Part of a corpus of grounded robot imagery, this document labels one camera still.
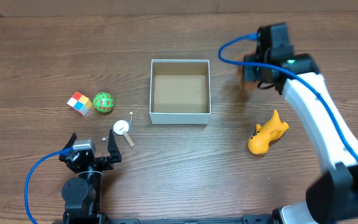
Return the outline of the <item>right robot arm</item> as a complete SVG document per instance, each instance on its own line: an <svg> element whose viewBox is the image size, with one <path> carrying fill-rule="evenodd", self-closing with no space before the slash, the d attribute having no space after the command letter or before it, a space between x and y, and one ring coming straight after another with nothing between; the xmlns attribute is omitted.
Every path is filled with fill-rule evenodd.
<svg viewBox="0 0 358 224"><path fill-rule="evenodd" d="M246 55L245 81L270 83L293 107L318 155L321 177L304 201L276 209L274 223L335 223L358 217L358 140L331 99L324 77L309 54L295 54L287 25L261 26Z"/></svg>

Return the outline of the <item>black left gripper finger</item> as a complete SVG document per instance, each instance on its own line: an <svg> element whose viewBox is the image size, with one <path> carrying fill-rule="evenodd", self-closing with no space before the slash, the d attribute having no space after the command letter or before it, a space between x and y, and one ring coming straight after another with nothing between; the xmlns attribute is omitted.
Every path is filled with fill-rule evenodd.
<svg viewBox="0 0 358 224"><path fill-rule="evenodd" d="M73 145L75 140L77 139L76 133L73 133L69 139L69 141L66 143L66 145L63 147L62 152L68 152L73 149Z"/></svg>
<svg viewBox="0 0 358 224"><path fill-rule="evenodd" d="M114 133L113 133L112 129L109 130L108 152L110 154L112 163L122 162L122 156L121 156L121 153L120 153L118 146L116 144L116 140L114 138Z"/></svg>

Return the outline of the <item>brown plush toy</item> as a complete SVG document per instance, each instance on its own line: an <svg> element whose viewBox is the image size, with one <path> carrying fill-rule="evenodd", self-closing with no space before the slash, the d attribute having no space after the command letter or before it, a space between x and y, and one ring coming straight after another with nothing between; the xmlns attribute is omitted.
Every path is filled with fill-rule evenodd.
<svg viewBox="0 0 358 224"><path fill-rule="evenodd" d="M242 91L256 90L258 82L245 82L243 79L244 71L242 65L239 65L236 70L236 77L239 80L239 88Z"/></svg>

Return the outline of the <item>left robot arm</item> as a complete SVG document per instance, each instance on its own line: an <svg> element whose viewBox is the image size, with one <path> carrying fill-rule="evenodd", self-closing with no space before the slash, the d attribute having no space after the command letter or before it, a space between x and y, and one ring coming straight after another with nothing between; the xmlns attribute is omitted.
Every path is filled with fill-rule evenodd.
<svg viewBox="0 0 358 224"><path fill-rule="evenodd" d="M59 160L77 174L62 187L65 201L63 223L107 224L109 217L101 212L103 172L122 161L113 131L108 136L108 156L96 157L93 140L78 140L73 133L60 151Z"/></svg>

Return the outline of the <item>green numbered ball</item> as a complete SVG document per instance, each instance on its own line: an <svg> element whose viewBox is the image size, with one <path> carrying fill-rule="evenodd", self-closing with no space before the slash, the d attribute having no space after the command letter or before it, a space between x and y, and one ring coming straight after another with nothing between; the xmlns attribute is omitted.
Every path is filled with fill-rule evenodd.
<svg viewBox="0 0 358 224"><path fill-rule="evenodd" d="M93 106L100 113L110 113L114 108L114 98L110 93L99 92L93 98Z"/></svg>

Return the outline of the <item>multicoloured cube puzzle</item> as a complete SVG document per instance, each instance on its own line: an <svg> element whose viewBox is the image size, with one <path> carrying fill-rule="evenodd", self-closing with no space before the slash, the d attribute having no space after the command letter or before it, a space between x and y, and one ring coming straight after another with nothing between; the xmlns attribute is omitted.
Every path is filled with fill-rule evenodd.
<svg viewBox="0 0 358 224"><path fill-rule="evenodd" d="M92 108L93 104L91 100L85 95L75 92L73 96L67 101L67 105L73 108L82 116L85 116L87 112Z"/></svg>

